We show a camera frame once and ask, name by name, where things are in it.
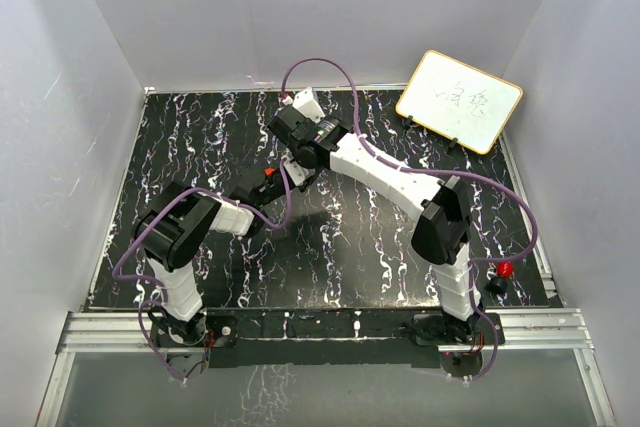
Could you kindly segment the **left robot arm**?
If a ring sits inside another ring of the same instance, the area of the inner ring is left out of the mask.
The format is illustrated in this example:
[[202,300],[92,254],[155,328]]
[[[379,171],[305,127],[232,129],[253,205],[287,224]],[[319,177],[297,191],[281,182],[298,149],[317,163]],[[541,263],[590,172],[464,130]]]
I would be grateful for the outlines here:
[[210,232],[253,237],[266,225],[263,208],[292,189],[284,168],[247,170],[224,200],[169,183],[135,224],[144,231],[146,260],[168,297],[149,313],[156,328],[176,343],[193,346],[205,337],[203,302],[195,280],[194,258]]

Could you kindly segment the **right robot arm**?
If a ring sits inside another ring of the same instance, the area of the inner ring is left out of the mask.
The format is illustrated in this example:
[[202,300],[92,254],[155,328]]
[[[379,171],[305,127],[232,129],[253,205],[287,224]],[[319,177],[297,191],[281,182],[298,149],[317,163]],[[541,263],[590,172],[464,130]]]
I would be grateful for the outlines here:
[[280,110],[268,129],[306,170],[325,169],[350,177],[399,207],[415,222],[414,252],[433,268],[443,311],[443,335],[468,343],[478,333],[481,294],[471,280],[470,206],[457,176],[437,180],[404,172],[397,161],[334,116],[306,116],[292,106]]

